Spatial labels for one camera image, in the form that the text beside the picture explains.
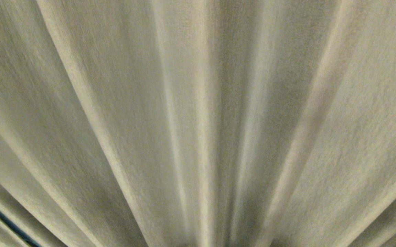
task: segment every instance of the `fabric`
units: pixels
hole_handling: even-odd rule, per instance
[[[44,247],[396,246],[396,1],[0,0],[0,211]]]

